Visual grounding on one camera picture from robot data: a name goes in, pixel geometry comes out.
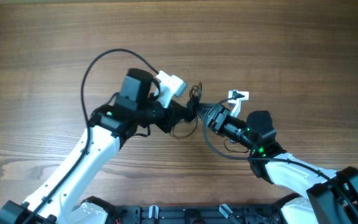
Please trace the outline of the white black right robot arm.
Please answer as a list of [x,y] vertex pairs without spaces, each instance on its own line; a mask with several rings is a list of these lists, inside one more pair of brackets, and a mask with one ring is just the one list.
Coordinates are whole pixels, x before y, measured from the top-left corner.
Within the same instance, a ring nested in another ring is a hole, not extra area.
[[292,190],[272,210],[275,223],[358,223],[358,169],[324,169],[297,159],[276,141],[268,111],[251,112],[245,121],[223,105],[201,104],[204,128],[249,150],[244,157],[258,178]]

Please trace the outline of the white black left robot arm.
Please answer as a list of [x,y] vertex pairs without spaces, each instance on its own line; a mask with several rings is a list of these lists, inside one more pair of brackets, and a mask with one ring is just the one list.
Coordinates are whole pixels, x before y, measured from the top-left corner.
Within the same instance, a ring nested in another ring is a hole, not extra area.
[[139,126],[155,124],[168,133],[188,114],[173,100],[185,90],[186,83],[175,75],[129,69],[120,92],[93,111],[69,156],[21,204],[6,202],[0,223],[119,223],[114,205],[96,197],[77,201],[102,166],[138,135]]

